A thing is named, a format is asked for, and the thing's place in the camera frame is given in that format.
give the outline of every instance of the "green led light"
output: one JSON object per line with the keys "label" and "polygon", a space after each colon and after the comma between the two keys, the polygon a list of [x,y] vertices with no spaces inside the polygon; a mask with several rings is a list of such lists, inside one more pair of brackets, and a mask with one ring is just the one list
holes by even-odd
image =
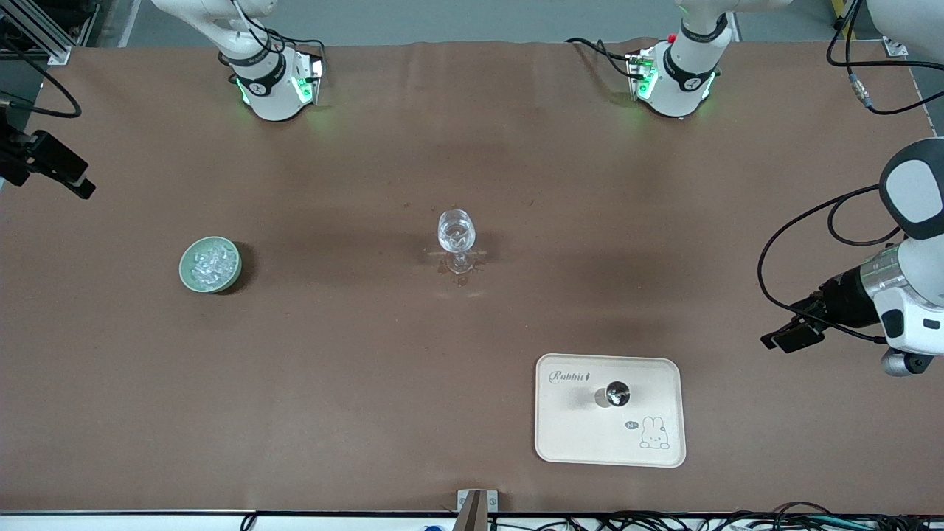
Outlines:
{"label": "green led light", "polygon": [[652,87],[655,86],[655,82],[658,80],[659,73],[656,72],[655,68],[650,69],[646,77],[639,81],[639,97],[649,99],[652,95]]}
{"label": "green led light", "polygon": [[243,83],[236,78],[236,86],[239,87],[239,92],[243,95],[243,103],[246,105],[252,105],[249,103],[249,96],[245,95],[245,89],[243,88]]}
{"label": "green led light", "polygon": [[708,77],[708,80],[705,81],[705,90],[704,92],[701,93],[701,99],[708,97],[708,93],[711,91],[711,83],[714,80],[715,80],[715,75],[711,74],[711,76]]}
{"label": "green led light", "polygon": [[293,85],[295,86],[295,91],[298,93],[298,99],[302,103],[308,103],[312,101],[312,84],[305,79],[297,79],[292,77]]}

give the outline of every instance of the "wine glass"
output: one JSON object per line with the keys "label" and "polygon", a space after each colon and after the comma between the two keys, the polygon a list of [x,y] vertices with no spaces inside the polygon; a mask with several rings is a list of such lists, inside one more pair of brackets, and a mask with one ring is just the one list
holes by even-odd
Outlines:
{"label": "wine glass", "polygon": [[439,245],[446,251],[446,266],[453,273],[472,269],[468,252],[475,244],[475,225],[464,210],[450,210],[439,216]]}

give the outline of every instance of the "wine glass base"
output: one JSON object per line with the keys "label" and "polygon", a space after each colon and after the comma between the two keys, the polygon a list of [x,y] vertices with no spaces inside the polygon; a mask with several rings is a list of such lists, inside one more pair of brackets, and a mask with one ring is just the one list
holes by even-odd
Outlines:
{"label": "wine glass base", "polygon": [[472,261],[469,260],[469,257],[466,255],[465,260],[456,260],[456,255],[447,254],[446,255],[446,267],[457,275],[462,275],[463,273],[468,273],[472,270]]}

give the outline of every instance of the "black cable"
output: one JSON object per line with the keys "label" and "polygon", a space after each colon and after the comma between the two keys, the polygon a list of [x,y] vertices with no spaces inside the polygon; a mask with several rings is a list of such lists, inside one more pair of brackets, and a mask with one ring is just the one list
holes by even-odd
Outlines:
{"label": "black cable", "polygon": [[72,96],[72,94],[68,90],[66,90],[65,87],[62,86],[62,83],[59,83],[59,81],[55,77],[52,77],[52,75],[46,72],[45,69],[43,69],[39,64],[36,63],[36,61],[31,59],[27,54],[23,53],[23,51],[21,51],[20,48],[17,48],[13,44],[11,44],[10,41],[7,40],[6,35],[0,34],[0,43],[2,43],[4,47],[6,47],[6,49],[12,50],[12,52],[16,54],[18,58],[26,61],[26,63],[29,64],[29,66],[31,66],[33,70],[39,72],[40,75],[48,79],[50,83],[52,83],[57,89],[59,89],[62,95],[64,95],[65,98],[69,100],[69,103],[72,104],[73,110],[72,112],[52,111],[49,109],[43,109],[42,107],[36,107],[35,105],[20,105],[19,103],[15,101],[9,102],[8,107],[10,107],[11,109],[20,109],[21,111],[30,111],[30,112],[35,112],[37,114],[45,114],[47,116],[55,116],[57,118],[78,118],[79,116],[82,115],[82,107],[78,104],[78,102]]}
{"label": "black cable", "polygon": [[513,523],[498,523],[498,519],[495,519],[495,518],[493,518],[489,523],[497,527],[508,527],[509,529],[521,529],[522,531],[534,531],[533,527],[525,527],[524,525],[515,525]]}
{"label": "black cable", "polygon": [[773,519],[772,531],[783,531],[782,523],[784,521],[786,511],[792,509],[793,507],[811,507],[811,508],[821,511],[821,514],[827,514],[827,515],[833,514],[829,511],[829,509],[827,509],[826,507],[822,505],[811,504],[810,502],[790,502],[788,504],[783,504],[774,509],[776,516],[774,516],[774,519]]}
{"label": "black cable", "polygon": [[[843,519],[843,521],[855,523],[855,519]],[[837,521],[837,520],[821,522],[821,524],[828,525],[829,527],[834,527],[837,529],[845,529],[847,531],[863,531],[863,526],[864,526],[864,524],[862,523],[855,523],[855,525],[848,525],[842,521]]]}
{"label": "black cable", "polygon": [[[855,20],[858,18],[858,15],[859,15],[859,9],[862,7],[863,0],[850,0],[850,1],[851,1],[851,2],[855,2],[855,4],[851,7],[850,12],[849,12],[849,15],[846,17],[846,20],[843,22],[843,24],[842,24],[839,28],[836,29],[835,34],[833,34],[833,38],[830,40],[829,46],[827,46],[827,48],[826,48],[826,61],[829,62],[832,66],[843,66],[843,67],[845,67],[845,68],[846,68],[846,73],[850,76],[850,80],[853,80],[853,82],[854,82],[855,80],[858,79],[858,78],[855,76],[854,72],[852,71],[852,67],[853,67],[853,66],[861,66],[861,67],[870,67],[870,66],[909,66],[909,67],[914,67],[914,68],[931,68],[931,69],[934,69],[934,70],[944,71],[944,64],[939,64],[939,63],[936,63],[936,62],[929,62],[929,61],[924,61],[924,60],[859,60],[859,61],[853,61],[853,60],[851,59],[851,41],[852,41],[851,35],[852,35],[852,31],[853,31],[853,29],[854,29],[854,27],[855,27]],[[833,50],[835,49],[835,45],[836,45],[836,43],[837,43],[838,40],[839,40],[839,35],[842,34],[842,30],[843,30],[843,28],[845,28],[846,26],[849,27],[849,31],[846,33],[846,50],[845,50],[845,51],[846,51],[846,58],[845,58],[845,61],[844,61],[844,62],[839,62],[839,61],[836,61],[836,60],[833,58]],[[924,99],[922,99],[922,100],[920,100],[920,101],[917,101],[917,102],[915,102],[915,103],[912,103],[912,104],[910,104],[910,105],[906,105],[906,106],[904,106],[904,107],[901,107],[901,108],[898,108],[898,109],[895,109],[895,110],[892,110],[892,111],[883,111],[883,110],[880,110],[880,109],[875,109],[875,108],[871,105],[871,101],[870,101],[870,100],[863,100],[863,105],[865,105],[866,109],[868,109],[869,112],[872,112],[872,113],[874,113],[874,114],[880,114],[880,115],[883,115],[883,116],[887,116],[887,115],[890,115],[890,114],[898,114],[898,113],[905,112],[905,111],[911,111],[912,109],[915,109],[915,108],[917,108],[917,107],[920,107],[920,106],[922,106],[922,105],[924,105],[924,104],[926,104],[926,103],[928,103],[928,102],[934,101],[934,100],[940,98],[941,96],[944,96],[944,91],[938,92],[937,94],[930,95],[930,96],[925,97]]]}
{"label": "black cable", "polygon": [[[740,522],[742,520],[769,521],[771,518],[773,518],[773,515],[771,513],[761,513],[761,512],[745,511],[745,510],[735,511],[731,513],[730,515],[728,515],[728,518],[724,519],[720,524],[716,525],[712,529],[712,531],[724,531],[724,529],[727,528],[729,525],[733,525],[735,522]],[[702,524],[704,524],[705,529],[707,530],[708,525],[710,525],[710,523],[711,521],[706,520]]]}
{"label": "black cable", "polygon": [[616,526],[613,525],[613,521],[608,517],[600,519],[600,523],[603,525],[603,527],[606,527],[610,531],[619,531],[619,529],[616,529]]}
{"label": "black cable", "polygon": [[319,59],[321,59],[321,60],[324,60],[324,59],[325,59],[325,44],[322,43],[320,40],[318,40],[318,39],[295,39],[295,38],[293,38],[293,37],[286,37],[286,36],[282,35],[281,33],[275,31],[274,29],[265,27],[265,26],[259,24],[258,22],[254,21],[254,20],[252,20],[252,19],[250,19],[250,18],[247,18],[247,20],[249,21],[249,23],[250,23],[251,25],[255,26],[255,27],[258,28],[258,29],[261,29],[262,31],[264,31],[264,32],[266,32],[267,34],[269,34],[270,36],[275,37],[276,39],[280,40],[283,44],[285,44],[285,43],[293,43],[293,44],[311,44],[311,43],[315,43],[315,44],[318,44],[318,49],[319,49],[319,51],[321,52],[321,57],[320,57]]}
{"label": "black cable", "polygon": [[566,520],[567,520],[567,524],[573,527],[575,531],[590,531],[586,527],[583,527],[583,525],[581,525],[580,522],[577,522],[576,520],[574,520],[573,518],[569,516],[566,517]]}
{"label": "black cable", "polygon": [[558,525],[570,525],[570,522],[568,522],[567,520],[564,520],[561,522],[545,523],[544,525],[538,527],[537,529],[534,529],[534,531],[547,531],[548,529],[552,527],[557,527]]}
{"label": "black cable", "polygon": [[[239,11],[241,20],[245,19],[245,21],[250,23],[251,25],[256,26],[256,27],[261,27],[255,21],[253,21],[248,15],[245,14],[245,11],[243,11],[243,6],[241,6],[236,0],[230,0],[230,2],[232,2],[233,7],[235,7],[236,10]],[[251,27],[247,27],[245,30],[249,32],[249,35],[252,35],[252,38],[256,40],[256,43],[258,43],[259,46],[262,46],[263,50],[269,52],[270,54],[281,53],[280,51],[273,49],[269,46],[269,41],[270,41],[269,37],[271,36],[269,35],[268,31],[265,32],[267,42],[263,43],[262,40],[259,38],[259,35],[256,35],[256,32],[253,31]]]}
{"label": "black cable", "polygon": [[606,49],[606,44],[603,43],[603,39],[598,40],[596,44],[592,44],[590,43],[590,41],[587,41],[586,39],[582,39],[580,37],[574,37],[572,39],[567,39],[565,43],[584,44],[586,46],[589,46],[590,49],[597,52],[598,54],[601,54],[601,56],[605,57],[606,60],[610,62],[610,65],[613,66],[613,69],[619,72],[624,77],[628,77],[630,79],[643,79],[643,77],[638,74],[631,74],[630,72],[627,72],[623,70],[622,68],[620,68],[619,65],[616,64],[615,60],[625,61],[626,56],[625,55],[621,56],[618,54],[611,53],[609,50]]}
{"label": "black cable", "polygon": [[243,521],[239,524],[239,531],[249,531],[256,524],[256,513],[243,516]]}
{"label": "black cable", "polygon": [[826,216],[826,229],[829,230],[829,234],[830,234],[837,242],[846,244],[847,246],[853,246],[853,247],[877,246],[877,245],[879,245],[879,244],[883,244],[883,243],[887,242],[888,240],[894,238],[894,237],[895,237],[895,234],[898,234],[899,232],[902,231],[902,228],[901,228],[901,227],[896,227],[896,228],[892,229],[891,232],[889,232],[889,233],[886,234],[885,236],[882,236],[881,238],[878,238],[878,239],[875,239],[875,240],[868,240],[868,241],[865,241],[865,242],[859,242],[859,241],[856,241],[856,240],[850,240],[850,239],[848,239],[848,238],[844,238],[844,237],[840,236],[839,233],[836,232],[836,230],[835,230],[834,218],[835,218],[835,213],[839,211],[839,207],[841,207],[841,206],[843,205],[843,203],[845,203],[846,201],[847,201],[847,199],[842,199],[842,200],[837,201],[836,204],[833,205],[833,208],[830,209],[829,215]]}
{"label": "black cable", "polygon": [[812,319],[812,320],[814,320],[814,321],[816,321],[816,322],[819,322],[819,323],[821,323],[821,324],[824,324],[824,325],[826,325],[826,326],[828,326],[828,327],[830,327],[830,328],[835,328],[836,330],[838,330],[838,331],[840,331],[840,332],[842,332],[842,333],[844,333],[844,334],[849,334],[849,335],[851,335],[852,337],[856,337],[856,338],[859,338],[859,339],[863,339],[863,340],[869,341],[869,342],[871,342],[871,343],[877,343],[877,344],[880,344],[880,345],[886,344],[887,341],[885,340],[884,337],[881,337],[881,336],[878,336],[878,335],[861,334],[861,333],[859,333],[859,332],[856,332],[855,330],[852,330],[852,329],[847,328],[847,327],[845,327],[845,326],[842,326],[842,325],[840,325],[840,324],[832,323],[832,322],[830,322],[830,321],[828,321],[828,320],[826,320],[826,319],[824,319],[824,318],[822,318],[822,317],[814,316],[814,315],[812,315],[812,314],[809,314],[809,313],[806,313],[806,312],[804,312],[804,311],[802,311],[802,310],[799,310],[799,309],[797,309],[797,308],[794,308],[793,306],[790,306],[789,304],[785,304],[785,303],[783,303],[783,302],[780,302],[779,300],[775,299],[772,295],[770,295],[770,292],[767,290],[767,283],[765,283],[765,281],[764,281],[764,260],[765,260],[766,257],[767,257],[767,252],[770,251],[770,247],[773,246],[773,243],[777,240],[777,238],[779,238],[779,237],[781,236],[781,234],[783,234],[784,232],[786,232],[787,230],[789,230],[790,227],[793,227],[793,226],[796,225],[797,223],[800,223],[803,219],[806,219],[807,217],[809,217],[809,216],[811,216],[811,215],[813,215],[813,214],[815,214],[815,213],[817,213],[817,212],[819,212],[819,211],[821,211],[821,210],[823,210],[823,209],[825,209],[825,208],[827,208],[827,207],[829,207],[829,206],[832,206],[832,205],[836,204],[836,203],[839,202],[839,201],[845,201],[846,199],[849,199],[849,198],[851,198],[851,197],[861,196],[861,195],[866,194],[866,193],[868,193],[868,192],[871,192],[871,191],[873,191],[873,190],[877,190],[878,187],[879,187],[878,184],[872,184],[871,186],[866,186],[865,188],[859,188],[858,190],[853,190],[852,192],[848,192],[847,194],[843,194],[842,196],[834,197],[834,198],[832,198],[832,199],[830,199],[830,200],[828,200],[828,201],[826,201],[826,202],[824,202],[824,203],[821,203],[821,204],[819,204],[819,205],[813,207],[812,209],[810,209],[810,210],[804,212],[803,214],[800,214],[800,215],[794,217],[794,218],[791,219],[790,221],[787,221],[786,224],[784,224],[784,225],[783,225],[782,227],[780,227],[776,232],[774,232],[774,234],[773,234],[772,236],[770,236],[770,239],[767,240],[767,243],[764,244],[764,248],[763,248],[763,250],[761,250],[760,258],[757,259],[757,283],[758,283],[758,285],[760,285],[761,292],[764,293],[764,297],[766,297],[767,300],[769,300],[770,302],[773,302],[775,305],[779,306],[780,308],[785,309],[785,310],[788,311],[788,312],[791,312],[791,313],[796,314],[796,315],[801,316],[801,317],[806,317],[807,319]]}
{"label": "black cable", "polygon": [[638,525],[647,531],[677,531],[668,525],[665,520],[677,522],[682,529],[679,531],[691,531],[689,527],[677,517],[660,512],[653,511],[617,511],[606,516],[607,521],[621,522],[624,529],[628,525]]}

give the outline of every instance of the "green bowl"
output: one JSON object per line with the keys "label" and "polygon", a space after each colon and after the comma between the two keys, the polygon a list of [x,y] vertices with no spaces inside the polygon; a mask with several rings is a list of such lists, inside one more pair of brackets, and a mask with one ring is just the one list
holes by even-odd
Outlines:
{"label": "green bowl", "polygon": [[[214,247],[221,245],[236,251],[236,268],[228,278],[221,278],[217,283],[207,284],[199,281],[194,276],[196,254],[199,252],[210,252]],[[184,251],[183,256],[180,257],[180,266],[178,268],[180,281],[183,282],[183,285],[197,293],[218,293],[223,291],[236,282],[242,270],[243,257],[239,253],[239,248],[236,247],[236,244],[230,242],[223,236],[207,236],[206,238],[201,238],[193,242],[187,250]]]}

